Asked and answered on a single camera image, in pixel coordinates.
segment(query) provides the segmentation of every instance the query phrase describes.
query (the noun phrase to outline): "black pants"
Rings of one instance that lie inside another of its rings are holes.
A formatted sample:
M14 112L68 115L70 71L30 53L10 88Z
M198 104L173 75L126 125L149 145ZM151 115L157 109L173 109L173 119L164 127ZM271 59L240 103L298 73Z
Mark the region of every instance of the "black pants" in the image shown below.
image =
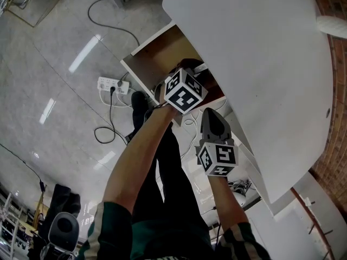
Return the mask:
M165 202L163 202L156 183L157 160ZM132 222L168 217L186 220L208 231L205 221L200 216L190 181L182 169L178 142L171 126L160 141L151 168L140 189L133 210Z

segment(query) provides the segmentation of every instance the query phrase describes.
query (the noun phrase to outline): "black shoe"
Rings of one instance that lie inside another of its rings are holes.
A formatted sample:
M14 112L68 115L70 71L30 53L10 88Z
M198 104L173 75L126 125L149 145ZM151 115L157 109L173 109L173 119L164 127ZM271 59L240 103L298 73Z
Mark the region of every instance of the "black shoe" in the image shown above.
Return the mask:
M133 108L132 112L132 122L134 124L134 135L140 130L145 113L148 111L148 103L145 95L142 92L134 92L131 96L131 105Z

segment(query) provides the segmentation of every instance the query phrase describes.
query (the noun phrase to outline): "green sleeve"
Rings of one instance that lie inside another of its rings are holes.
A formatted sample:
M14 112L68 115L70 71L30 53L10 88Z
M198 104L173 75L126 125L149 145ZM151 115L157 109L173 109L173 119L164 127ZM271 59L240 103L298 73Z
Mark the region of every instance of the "green sleeve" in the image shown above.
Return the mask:
M131 214L124 207L103 202L98 205L88 239L77 257L82 259L129 259L132 247Z
M219 259L270 260L266 249L256 242L249 223L229 228L221 237L216 253Z

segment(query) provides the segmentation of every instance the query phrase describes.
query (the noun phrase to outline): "leg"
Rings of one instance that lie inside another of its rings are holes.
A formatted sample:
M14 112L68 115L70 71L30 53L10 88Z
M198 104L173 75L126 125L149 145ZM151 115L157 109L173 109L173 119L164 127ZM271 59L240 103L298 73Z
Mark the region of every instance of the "leg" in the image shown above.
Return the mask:
M132 223L158 219L163 213L163 199L156 182L157 159L153 159L150 171L140 189L132 212Z
M171 128L166 130L159 144L157 155L167 212L174 217L188 219L208 230L200 215L191 183L182 169L178 142Z
M148 105L145 96L141 92L135 92L132 95L131 103L133 107L134 134L136 134L143 124ZM156 219L162 213L164 203L156 182L156 165L157 158L155 157L137 196L132 214L133 223Z

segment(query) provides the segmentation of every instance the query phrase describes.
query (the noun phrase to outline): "drawer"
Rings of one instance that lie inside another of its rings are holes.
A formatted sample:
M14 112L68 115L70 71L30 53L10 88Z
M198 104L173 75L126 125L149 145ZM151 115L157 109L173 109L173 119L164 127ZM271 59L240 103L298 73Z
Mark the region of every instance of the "drawer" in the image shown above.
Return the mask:
M156 85L161 83L182 59L202 60L178 26L171 22L120 62L148 96L159 104L154 98ZM211 107L214 103L226 99L213 76L204 87L208 94L192 111ZM176 117L175 120L180 125L182 116Z

